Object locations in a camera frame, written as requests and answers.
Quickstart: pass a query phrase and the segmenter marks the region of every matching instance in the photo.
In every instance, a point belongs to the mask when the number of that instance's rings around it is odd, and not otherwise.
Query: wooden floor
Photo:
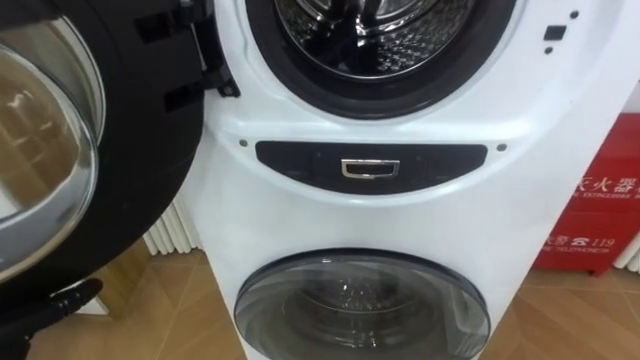
[[[640,275],[535,271],[481,360],[640,359]],[[76,316],[39,333],[29,360],[241,360],[201,253],[155,258],[126,315]]]

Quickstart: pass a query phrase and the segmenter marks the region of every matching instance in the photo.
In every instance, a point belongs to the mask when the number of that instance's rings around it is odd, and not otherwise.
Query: lower drum door
[[[460,274],[364,249],[266,266],[242,287],[235,321],[271,360],[472,359],[491,329],[482,296]]]

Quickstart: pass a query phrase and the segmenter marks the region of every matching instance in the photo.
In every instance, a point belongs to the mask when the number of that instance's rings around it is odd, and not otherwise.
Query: black control panel
[[[258,160],[317,188],[389,195],[440,185],[478,169],[484,145],[343,144],[261,141]]]

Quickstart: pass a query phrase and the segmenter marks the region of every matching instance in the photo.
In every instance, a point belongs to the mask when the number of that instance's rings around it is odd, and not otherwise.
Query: white radiator
[[[631,94],[623,112],[640,113],[640,83],[638,83],[635,91]],[[618,269],[627,268],[629,271],[640,273],[640,234],[638,234],[622,254],[618,256],[613,266]]]
[[[636,235],[631,244],[618,256],[613,266],[640,273],[640,234]]]
[[[178,195],[162,217],[143,236],[152,255],[188,253],[201,249],[200,239]]]

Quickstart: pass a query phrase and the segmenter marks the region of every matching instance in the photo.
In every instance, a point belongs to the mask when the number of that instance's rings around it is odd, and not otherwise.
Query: door hinge
[[[218,89],[223,97],[239,97],[240,89],[233,80],[220,44],[213,1],[178,0],[174,16],[181,25],[193,27],[204,63],[203,87]]]

